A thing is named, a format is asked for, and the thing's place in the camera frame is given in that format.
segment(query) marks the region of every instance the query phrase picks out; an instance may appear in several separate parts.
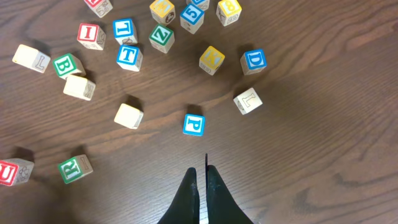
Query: yellow block face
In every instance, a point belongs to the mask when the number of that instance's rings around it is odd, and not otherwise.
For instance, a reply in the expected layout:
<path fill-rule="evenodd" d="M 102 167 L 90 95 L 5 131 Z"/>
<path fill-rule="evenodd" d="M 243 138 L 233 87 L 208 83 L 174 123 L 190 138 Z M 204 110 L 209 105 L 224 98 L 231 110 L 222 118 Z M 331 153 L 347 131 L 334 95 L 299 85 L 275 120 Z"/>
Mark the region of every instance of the yellow block face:
<path fill-rule="evenodd" d="M 225 55 L 210 46 L 200 57 L 200 60 L 209 68 L 217 69 L 224 61 Z"/>
<path fill-rule="evenodd" d="M 163 18 L 174 8 L 174 5 L 168 0 L 156 0 L 150 5 L 150 8 Z"/>
<path fill-rule="evenodd" d="M 226 17 L 242 11 L 241 5 L 239 5 L 237 0 L 222 0 L 218 5 L 223 10 Z"/>

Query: letter block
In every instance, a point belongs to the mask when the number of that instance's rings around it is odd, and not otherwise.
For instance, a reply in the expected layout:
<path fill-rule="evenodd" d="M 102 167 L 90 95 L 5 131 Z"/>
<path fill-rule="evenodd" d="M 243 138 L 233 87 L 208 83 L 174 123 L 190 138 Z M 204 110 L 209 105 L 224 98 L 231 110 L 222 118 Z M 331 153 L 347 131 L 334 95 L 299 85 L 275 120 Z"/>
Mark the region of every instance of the letter block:
<path fill-rule="evenodd" d="M 238 21 L 242 8 L 237 0 L 222 0 L 218 2 L 216 15 L 223 26 Z"/>
<path fill-rule="evenodd" d="M 186 114 L 182 133 L 193 136 L 203 136 L 206 118 L 204 116 Z"/>
<path fill-rule="evenodd" d="M 149 41 L 155 49 L 167 54 L 175 41 L 174 32 L 162 24 L 157 24 L 149 36 Z"/>
<path fill-rule="evenodd" d="M 85 0 L 85 3 L 99 18 L 104 17 L 113 9 L 109 0 Z"/>
<path fill-rule="evenodd" d="M 242 114 L 247 114 L 262 105 L 262 101 L 253 88 L 237 96 L 234 102 Z"/>
<path fill-rule="evenodd" d="M 205 12 L 193 4 L 189 4 L 180 15 L 181 26 L 191 34 L 195 34 L 198 31 L 204 19 Z"/>
<path fill-rule="evenodd" d="M 123 69 L 139 72 L 143 58 L 144 56 L 138 47 L 122 45 L 120 46 L 116 62 Z"/>
<path fill-rule="evenodd" d="M 152 17 L 165 26 L 169 25 L 175 18 L 175 8 L 169 0 L 155 0 L 149 8 Z"/>
<path fill-rule="evenodd" d="M 69 184 L 94 172 L 86 155 L 72 157 L 58 165 L 63 181 Z"/>
<path fill-rule="evenodd" d="M 26 183 L 35 164 L 23 159 L 6 159 L 0 161 L 0 184 L 14 186 Z"/>
<path fill-rule="evenodd" d="M 32 47 L 20 44 L 12 61 L 36 72 L 44 73 L 50 63 L 50 57 Z"/>
<path fill-rule="evenodd" d="M 86 71 L 81 64 L 81 61 L 72 54 L 63 55 L 52 61 L 54 69 L 58 77 L 67 79 L 69 75 L 77 74 L 81 76 L 86 75 Z"/>
<path fill-rule="evenodd" d="M 210 75 L 214 75 L 221 64 L 224 62 L 225 56 L 210 46 L 199 59 L 199 67 Z"/>
<path fill-rule="evenodd" d="M 138 43 L 137 30 L 130 18 L 113 21 L 113 34 L 120 45 Z"/>

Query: wooden floor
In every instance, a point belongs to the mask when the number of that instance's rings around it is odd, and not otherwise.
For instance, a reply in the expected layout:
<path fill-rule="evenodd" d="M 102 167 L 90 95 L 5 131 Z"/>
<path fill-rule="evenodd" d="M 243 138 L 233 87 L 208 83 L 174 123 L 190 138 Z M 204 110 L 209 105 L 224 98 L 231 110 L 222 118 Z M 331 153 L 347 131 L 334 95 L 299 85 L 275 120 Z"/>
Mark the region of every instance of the wooden floor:
<path fill-rule="evenodd" d="M 0 1 L 0 159 L 34 157 L 28 184 L 0 187 L 0 223 L 157 223 L 189 167 L 207 221 L 205 153 L 254 223 L 398 223 L 398 0 L 240 0 L 223 27 L 215 0 L 192 35 L 152 48 L 150 0 L 114 0 L 98 18 L 83 0 Z M 172 0 L 177 14 L 185 0 Z M 139 73 L 116 62 L 112 21 L 131 17 Z M 105 50 L 76 41 L 81 22 L 107 33 Z M 19 44 L 51 58 L 72 53 L 97 84 L 91 101 L 62 93 L 52 65 L 12 63 Z M 215 76 L 198 66 L 212 45 Z M 268 67 L 244 77 L 239 59 L 264 49 Z M 254 87 L 263 105 L 243 116 L 233 96 Z M 140 103 L 138 130 L 113 122 Z M 206 116 L 202 138 L 182 134 L 186 112 Z M 79 152 L 94 173 L 65 185 L 57 164 Z"/>

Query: blue block face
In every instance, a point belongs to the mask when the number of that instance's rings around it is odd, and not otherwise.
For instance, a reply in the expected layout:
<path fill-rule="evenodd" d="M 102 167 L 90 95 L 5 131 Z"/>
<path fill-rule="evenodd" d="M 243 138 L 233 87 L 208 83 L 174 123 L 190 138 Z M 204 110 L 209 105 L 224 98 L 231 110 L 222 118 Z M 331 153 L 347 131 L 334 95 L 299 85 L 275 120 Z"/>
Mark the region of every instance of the blue block face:
<path fill-rule="evenodd" d="M 203 136 L 205 132 L 205 123 L 206 118 L 204 116 L 186 114 L 182 132 L 193 136 Z"/>
<path fill-rule="evenodd" d="M 250 70 L 267 67 L 266 56 L 262 49 L 246 52 L 244 56 Z"/>

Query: red block face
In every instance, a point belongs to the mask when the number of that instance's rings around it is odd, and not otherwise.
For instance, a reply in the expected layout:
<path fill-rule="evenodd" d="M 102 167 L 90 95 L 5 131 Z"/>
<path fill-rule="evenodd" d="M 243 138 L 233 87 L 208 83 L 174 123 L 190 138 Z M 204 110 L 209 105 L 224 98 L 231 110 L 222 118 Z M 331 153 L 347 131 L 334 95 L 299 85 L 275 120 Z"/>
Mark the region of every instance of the red block face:
<path fill-rule="evenodd" d="M 11 186 L 17 175 L 18 165 L 0 161 L 0 184 Z"/>

